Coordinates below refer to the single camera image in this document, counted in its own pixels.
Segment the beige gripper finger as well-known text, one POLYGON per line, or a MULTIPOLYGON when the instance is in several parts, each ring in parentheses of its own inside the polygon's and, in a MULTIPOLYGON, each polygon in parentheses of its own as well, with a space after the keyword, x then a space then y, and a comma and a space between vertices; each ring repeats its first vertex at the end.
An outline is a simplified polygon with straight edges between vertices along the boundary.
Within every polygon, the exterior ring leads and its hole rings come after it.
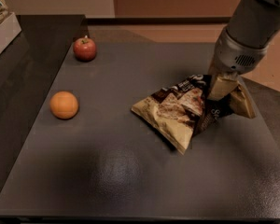
POLYGON ((245 118, 253 119, 256 116, 249 95, 241 84, 230 93, 230 108, 236 115, 245 118))
POLYGON ((238 78, 235 74, 217 74, 212 77, 211 86, 207 98, 218 101, 231 93, 238 86, 238 78))

